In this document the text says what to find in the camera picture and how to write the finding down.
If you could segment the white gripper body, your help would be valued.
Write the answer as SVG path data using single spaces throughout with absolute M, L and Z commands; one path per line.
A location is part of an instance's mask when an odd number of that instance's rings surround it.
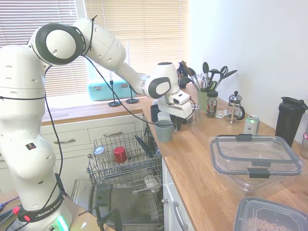
M 185 102 L 184 104 L 167 104 L 164 97 L 158 99 L 157 102 L 160 111 L 183 119 L 189 118 L 193 112 L 190 102 Z

